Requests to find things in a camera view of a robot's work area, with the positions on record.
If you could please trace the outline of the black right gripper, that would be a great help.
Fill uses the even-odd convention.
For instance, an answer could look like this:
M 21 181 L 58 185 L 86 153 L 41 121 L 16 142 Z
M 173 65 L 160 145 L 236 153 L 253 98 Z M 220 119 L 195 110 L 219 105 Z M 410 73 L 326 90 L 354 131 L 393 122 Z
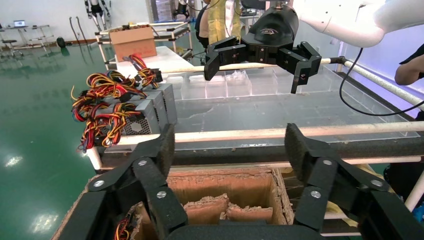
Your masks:
M 210 81 L 221 66 L 245 61 L 277 64 L 293 75 L 290 93 L 307 85 L 309 77 L 318 73 L 322 56 L 306 41 L 296 47 L 294 40 L 299 28 L 296 11 L 287 6 L 270 7 L 241 37 L 230 36 L 208 45 L 205 55 L 204 78 Z

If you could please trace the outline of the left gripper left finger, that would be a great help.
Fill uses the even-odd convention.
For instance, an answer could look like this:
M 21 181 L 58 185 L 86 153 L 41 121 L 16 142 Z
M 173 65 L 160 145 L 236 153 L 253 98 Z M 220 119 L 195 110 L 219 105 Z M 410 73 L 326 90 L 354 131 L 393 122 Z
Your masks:
M 131 207 L 167 187 L 174 153 L 175 127 L 166 124 L 159 137 L 138 143 L 126 161 L 87 183 L 53 239 L 114 239 Z

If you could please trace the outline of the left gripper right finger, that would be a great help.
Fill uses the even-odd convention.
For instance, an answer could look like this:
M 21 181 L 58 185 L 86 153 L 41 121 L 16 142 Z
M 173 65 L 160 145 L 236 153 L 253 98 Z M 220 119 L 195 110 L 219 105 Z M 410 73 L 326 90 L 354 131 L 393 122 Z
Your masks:
M 304 185 L 294 224 L 320 233 L 332 202 L 357 222 L 364 240 L 423 239 L 423 226 L 383 179 L 345 162 L 328 143 L 304 136 L 294 123 L 286 126 L 284 147 Z

